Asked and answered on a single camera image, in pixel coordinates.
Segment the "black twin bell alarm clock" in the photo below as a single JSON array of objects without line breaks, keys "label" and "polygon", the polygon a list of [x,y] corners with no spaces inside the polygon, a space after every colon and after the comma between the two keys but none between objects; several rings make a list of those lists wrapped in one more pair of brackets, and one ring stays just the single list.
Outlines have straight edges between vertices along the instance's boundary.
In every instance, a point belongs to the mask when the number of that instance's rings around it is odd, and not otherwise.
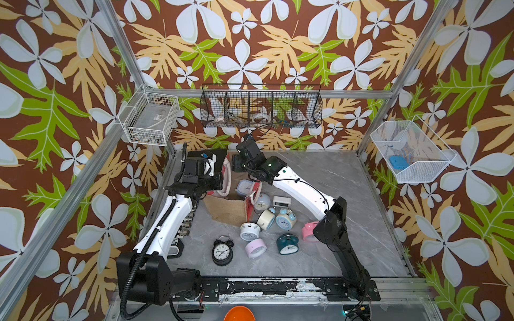
[{"label": "black twin bell alarm clock", "polygon": [[217,266],[227,266],[234,257],[234,242],[227,235],[221,235],[214,241],[211,258]]}]

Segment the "light blue square clock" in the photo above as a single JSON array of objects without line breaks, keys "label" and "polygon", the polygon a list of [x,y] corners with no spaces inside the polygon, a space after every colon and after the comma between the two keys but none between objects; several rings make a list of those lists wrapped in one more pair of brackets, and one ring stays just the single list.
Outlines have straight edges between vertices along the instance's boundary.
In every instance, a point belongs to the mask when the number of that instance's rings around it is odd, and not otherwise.
[{"label": "light blue square clock", "polygon": [[236,187],[236,193],[239,197],[247,197],[253,193],[254,182],[248,179],[239,181]]}]

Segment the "clear round alarm clock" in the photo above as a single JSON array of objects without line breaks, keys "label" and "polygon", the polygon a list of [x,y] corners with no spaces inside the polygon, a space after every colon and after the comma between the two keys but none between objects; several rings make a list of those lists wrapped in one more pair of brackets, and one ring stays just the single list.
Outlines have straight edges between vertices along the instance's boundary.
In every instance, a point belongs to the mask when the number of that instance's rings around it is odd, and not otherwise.
[{"label": "clear round alarm clock", "polygon": [[254,210],[259,213],[262,213],[264,210],[270,208],[271,205],[271,198],[267,194],[261,193],[255,201]]}]

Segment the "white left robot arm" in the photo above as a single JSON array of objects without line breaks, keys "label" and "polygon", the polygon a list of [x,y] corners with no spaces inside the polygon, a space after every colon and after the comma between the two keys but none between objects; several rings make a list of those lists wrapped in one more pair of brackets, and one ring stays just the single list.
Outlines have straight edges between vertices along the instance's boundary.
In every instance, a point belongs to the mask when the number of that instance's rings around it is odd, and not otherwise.
[{"label": "white left robot arm", "polygon": [[176,294],[191,299],[199,295],[200,272],[171,270],[167,258],[184,219],[208,192],[222,190],[226,157],[225,149],[183,151],[179,172],[164,188],[164,208],[134,249],[116,260],[123,320],[136,318],[153,304],[162,306]]}]

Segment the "white digital alarm clock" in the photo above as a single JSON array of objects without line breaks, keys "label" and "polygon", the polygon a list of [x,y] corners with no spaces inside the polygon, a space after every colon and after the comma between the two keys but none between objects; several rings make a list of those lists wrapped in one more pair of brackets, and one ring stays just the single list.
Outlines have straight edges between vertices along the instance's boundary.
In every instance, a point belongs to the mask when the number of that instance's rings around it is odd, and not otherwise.
[{"label": "white digital alarm clock", "polygon": [[292,201],[289,197],[282,196],[274,196],[273,197],[273,206],[274,207],[290,207]]}]

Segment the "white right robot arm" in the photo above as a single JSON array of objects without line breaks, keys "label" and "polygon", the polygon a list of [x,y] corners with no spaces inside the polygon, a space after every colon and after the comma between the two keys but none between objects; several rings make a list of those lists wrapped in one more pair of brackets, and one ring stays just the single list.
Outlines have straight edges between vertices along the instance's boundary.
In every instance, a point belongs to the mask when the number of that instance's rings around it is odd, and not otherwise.
[{"label": "white right robot arm", "polygon": [[347,295],[354,300],[369,296],[374,284],[349,240],[346,200],[322,193],[301,179],[281,158],[265,156],[252,135],[245,135],[236,150],[238,153],[232,157],[234,171],[247,173],[251,179],[284,191],[309,210],[319,221],[313,235],[334,253],[347,286]]}]

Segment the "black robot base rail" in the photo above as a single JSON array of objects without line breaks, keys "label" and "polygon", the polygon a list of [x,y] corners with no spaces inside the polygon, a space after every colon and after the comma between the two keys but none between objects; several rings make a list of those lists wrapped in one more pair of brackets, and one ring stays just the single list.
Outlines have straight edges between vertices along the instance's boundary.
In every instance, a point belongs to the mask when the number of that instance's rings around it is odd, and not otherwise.
[{"label": "black robot base rail", "polygon": [[229,278],[222,276],[204,276],[201,281],[203,300],[220,301],[221,296],[237,294],[258,294],[263,296],[287,296],[289,294],[320,294],[329,302],[356,300],[379,302],[381,296],[376,283],[365,283],[364,293],[351,286],[342,277],[263,277],[263,278]]}]

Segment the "burlap red Christmas canvas bag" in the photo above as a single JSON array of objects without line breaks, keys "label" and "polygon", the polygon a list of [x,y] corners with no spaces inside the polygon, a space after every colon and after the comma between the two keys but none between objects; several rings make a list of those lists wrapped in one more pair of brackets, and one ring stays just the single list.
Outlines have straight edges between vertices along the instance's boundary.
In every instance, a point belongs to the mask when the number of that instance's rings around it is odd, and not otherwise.
[{"label": "burlap red Christmas canvas bag", "polygon": [[222,165],[222,190],[209,192],[203,203],[212,219],[239,227],[250,221],[262,191],[262,183],[250,181],[249,190],[240,196],[237,187],[241,181],[247,179],[247,176],[246,173],[236,173],[232,170],[231,157],[231,154],[228,154]]}]

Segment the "pink twin bell alarm clock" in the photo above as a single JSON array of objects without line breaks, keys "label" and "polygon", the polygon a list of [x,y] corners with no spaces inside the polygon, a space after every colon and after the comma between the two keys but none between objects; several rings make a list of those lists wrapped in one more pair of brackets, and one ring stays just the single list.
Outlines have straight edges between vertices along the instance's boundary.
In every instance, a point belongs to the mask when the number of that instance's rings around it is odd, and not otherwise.
[{"label": "pink twin bell alarm clock", "polygon": [[314,228],[317,227],[317,224],[319,221],[312,221],[309,223],[306,223],[304,227],[302,228],[302,238],[304,242],[307,243],[315,243],[318,242],[318,239],[314,235]]}]

